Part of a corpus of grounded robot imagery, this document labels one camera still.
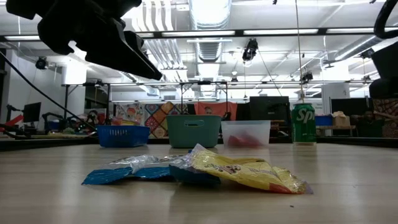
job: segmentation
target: clear plastic container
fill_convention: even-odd
[[[271,121],[222,121],[226,147],[263,147],[269,144]]]

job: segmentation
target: sprite can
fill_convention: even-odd
[[[316,142],[315,109],[310,103],[294,105],[293,142]]]

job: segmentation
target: snack bag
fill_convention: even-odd
[[[206,150],[199,144],[191,155],[193,168],[217,177],[276,193],[312,194],[305,181],[299,180],[287,169],[271,167],[264,159],[231,159]]]

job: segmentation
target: desk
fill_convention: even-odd
[[[349,130],[349,135],[353,136],[353,130],[356,128],[355,125],[351,126],[317,126],[317,129],[321,131],[321,137],[325,137],[325,130]]]
[[[394,223],[398,218],[398,151],[388,148],[214,149],[286,167],[311,185],[313,195],[269,194],[228,182],[218,189],[173,182],[80,185],[86,174],[115,159],[186,151],[168,145],[84,145],[0,152],[0,223]]]

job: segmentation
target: blue basket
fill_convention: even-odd
[[[102,147],[136,147],[147,144],[150,129],[142,126],[97,126]]]
[[[333,126],[333,117],[328,116],[315,116],[316,126]]]

